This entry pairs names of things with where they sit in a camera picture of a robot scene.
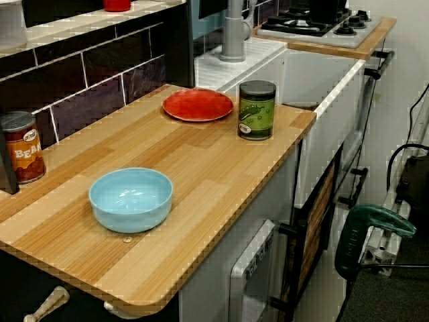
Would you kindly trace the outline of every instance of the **white container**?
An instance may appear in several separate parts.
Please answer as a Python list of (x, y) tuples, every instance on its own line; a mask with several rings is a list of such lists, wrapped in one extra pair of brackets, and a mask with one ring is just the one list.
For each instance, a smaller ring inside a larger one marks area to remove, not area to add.
[(0, 0), (0, 50), (27, 42), (21, 0)]

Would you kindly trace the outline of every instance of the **gray carpet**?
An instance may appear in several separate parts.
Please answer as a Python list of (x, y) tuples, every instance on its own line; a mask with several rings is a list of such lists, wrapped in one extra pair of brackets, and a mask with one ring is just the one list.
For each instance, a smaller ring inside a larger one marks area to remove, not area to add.
[[(414, 224), (418, 233), (402, 240), (398, 264), (429, 264), (429, 226)], [(390, 277), (361, 270), (340, 321), (428, 322), (429, 269), (396, 268)]]

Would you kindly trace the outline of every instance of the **drawer handle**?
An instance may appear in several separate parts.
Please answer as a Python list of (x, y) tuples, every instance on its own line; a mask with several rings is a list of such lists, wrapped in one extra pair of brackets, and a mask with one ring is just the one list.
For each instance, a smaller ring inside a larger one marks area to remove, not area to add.
[(40, 308), (33, 314), (24, 317), (24, 322), (38, 322), (49, 313), (66, 304), (70, 298), (64, 287), (57, 286), (48, 298), (40, 305)]

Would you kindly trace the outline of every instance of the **gas stove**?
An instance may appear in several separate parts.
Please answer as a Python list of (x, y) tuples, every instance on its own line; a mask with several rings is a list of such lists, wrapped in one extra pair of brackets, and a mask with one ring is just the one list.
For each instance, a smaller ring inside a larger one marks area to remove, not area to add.
[(380, 24), (380, 17), (369, 18), (366, 11), (338, 12), (334, 23), (311, 22), (309, 11), (294, 9), (269, 17), (258, 35), (300, 40), (316, 44), (356, 48)]

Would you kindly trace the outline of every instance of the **tiled backsplash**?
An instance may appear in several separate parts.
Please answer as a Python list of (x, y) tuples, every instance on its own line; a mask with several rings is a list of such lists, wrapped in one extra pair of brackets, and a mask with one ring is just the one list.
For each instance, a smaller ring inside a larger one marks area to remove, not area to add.
[[(256, 27), (267, 21), (268, 17), (277, 15), (279, 10), (289, 9), (290, 0), (258, 0), (253, 13), (253, 25)], [(249, 0), (243, 2), (243, 17), (249, 15)], [(194, 57), (216, 48), (222, 44), (223, 27), (216, 29), (206, 35), (194, 39)]]
[(46, 148), (144, 96), (166, 83), (162, 24), (147, 15), (0, 58), (0, 112), (33, 113)]

